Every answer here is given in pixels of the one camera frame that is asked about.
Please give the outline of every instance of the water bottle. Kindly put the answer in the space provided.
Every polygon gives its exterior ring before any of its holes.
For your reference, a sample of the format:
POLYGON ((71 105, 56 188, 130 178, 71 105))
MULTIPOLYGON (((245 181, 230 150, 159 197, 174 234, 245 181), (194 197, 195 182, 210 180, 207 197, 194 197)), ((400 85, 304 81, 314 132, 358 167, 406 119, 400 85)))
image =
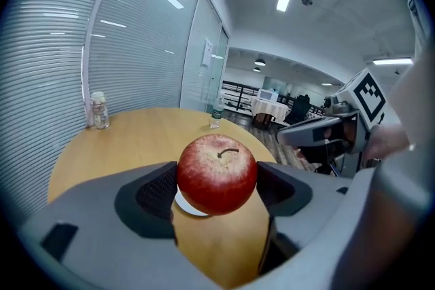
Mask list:
POLYGON ((210 128, 218 128, 220 119, 222 119, 222 113, 224 112, 225 107, 225 94, 220 91, 215 100, 215 104, 213 106, 213 113, 211 113, 210 117, 210 128))
POLYGON ((107 103, 104 93, 101 91, 93 92, 90 95, 90 99, 92 101, 95 127, 99 130, 109 127, 109 115, 107 114, 107 103))

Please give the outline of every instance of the floor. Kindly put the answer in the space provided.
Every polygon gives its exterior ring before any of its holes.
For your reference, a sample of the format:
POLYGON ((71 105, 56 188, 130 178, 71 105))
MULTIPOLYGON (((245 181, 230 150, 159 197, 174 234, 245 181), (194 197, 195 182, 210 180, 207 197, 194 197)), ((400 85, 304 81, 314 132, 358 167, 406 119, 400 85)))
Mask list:
POLYGON ((275 139, 272 130, 260 130, 252 124, 252 116, 243 115, 234 111, 224 110, 222 117, 244 128, 254 135, 271 152, 277 163, 289 164, 295 168, 313 171, 315 167, 304 158, 298 157, 298 150, 290 146, 284 146, 275 139))

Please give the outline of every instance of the white tablecloth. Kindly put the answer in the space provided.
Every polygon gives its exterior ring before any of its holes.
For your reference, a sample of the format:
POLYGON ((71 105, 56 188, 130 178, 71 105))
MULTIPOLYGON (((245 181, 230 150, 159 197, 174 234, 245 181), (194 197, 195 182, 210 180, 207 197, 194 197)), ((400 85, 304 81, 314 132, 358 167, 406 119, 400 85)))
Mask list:
POLYGON ((251 97, 251 111, 254 117, 259 113, 268 113, 276 119, 275 121, 282 122, 285 119, 288 106, 278 102, 264 101, 253 96, 251 97))

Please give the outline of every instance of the window blind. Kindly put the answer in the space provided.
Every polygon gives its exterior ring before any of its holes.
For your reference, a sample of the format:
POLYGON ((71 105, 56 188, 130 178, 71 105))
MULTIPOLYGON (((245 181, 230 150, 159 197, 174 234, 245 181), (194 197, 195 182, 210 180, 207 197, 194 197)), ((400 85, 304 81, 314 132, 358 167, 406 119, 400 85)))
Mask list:
POLYGON ((109 113, 179 107, 197 1, 101 0, 90 39, 89 89, 105 93, 109 113))
POLYGON ((54 163, 86 126, 81 63, 94 0, 10 0, 0 23, 0 187, 15 224, 47 201, 54 163))
POLYGON ((184 65, 180 107, 205 111, 213 70, 213 57, 208 66, 203 65, 206 40, 213 45, 215 55, 221 31, 221 20, 209 0, 199 0, 192 23, 184 65))

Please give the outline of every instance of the apple stem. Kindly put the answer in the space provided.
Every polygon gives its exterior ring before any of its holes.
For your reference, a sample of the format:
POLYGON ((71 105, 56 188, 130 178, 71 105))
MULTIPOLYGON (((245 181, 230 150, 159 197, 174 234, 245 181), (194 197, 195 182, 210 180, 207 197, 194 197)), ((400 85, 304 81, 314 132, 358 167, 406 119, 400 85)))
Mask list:
POLYGON ((227 151, 235 151, 235 152, 239 152, 239 149, 225 149, 224 151, 222 151, 222 152, 218 152, 218 153, 217 153, 218 158, 222 158, 222 154, 223 154, 224 152, 227 152, 227 151))

